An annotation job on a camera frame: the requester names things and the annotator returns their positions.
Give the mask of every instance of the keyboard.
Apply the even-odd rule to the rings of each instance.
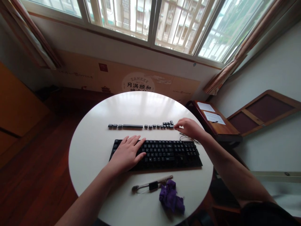
[[[121,141],[114,141],[110,160]],[[193,141],[146,140],[138,150],[137,155],[141,152],[146,152],[146,156],[131,171],[202,166],[198,149]]]

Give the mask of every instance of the spacebar keycap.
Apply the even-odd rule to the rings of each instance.
[[[143,125],[127,125],[123,124],[123,128],[138,128],[138,129],[143,129]]]

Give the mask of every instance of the window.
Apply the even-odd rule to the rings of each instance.
[[[170,31],[170,24],[165,24],[164,33],[169,33]]]
[[[182,32],[182,28],[183,28],[183,25],[178,26],[178,31],[177,31],[176,37],[180,37],[180,34]]]
[[[21,1],[30,12],[222,68],[274,0]]]
[[[137,12],[137,21],[142,21],[143,20],[143,12],[138,11]]]
[[[226,1],[199,56],[225,63],[247,36],[267,3],[260,0]]]
[[[187,31],[188,31],[188,27],[185,26],[184,31],[183,31],[183,34],[182,34],[182,38],[185,38],[185,36],[186,36],[186,34],[187,34]]]
[[[36,2],[38,4],[42,4],[78,17],[81,17],[81,12],[78,7],[78,3],[76,0],[47,0],[47,1],[41,1],[41,0],[31,0],[32,2]]]
[[[106,7],[108,10],[111,11],[111,1],[110,0],[106,0]]]

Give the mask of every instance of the hand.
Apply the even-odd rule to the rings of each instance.
[[[146,155],[145,152],[142,152],[136,156],[138,149],[146,140],[146,138],[143,138],[137,143],[139,138],[140,136],[136,135],[130,138],[129,136],[125,137],[113,154],[108,166],[110,166],[117,174],[130,170]]]
[[[178,123],[174,126],[174,128],[185,134],[186,136],[195,139],[199,142],[202,142],[204,139],[208,137],[208,133],[201,128],[194,120],[189,118],[182,118],[178,121]]]

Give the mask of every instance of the circular logo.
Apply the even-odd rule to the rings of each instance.
[[[122,90],[129,91],[155,91],[155,84],[151,78],[148,78],[144,73],[133,72],[126,75],[122,81]]]

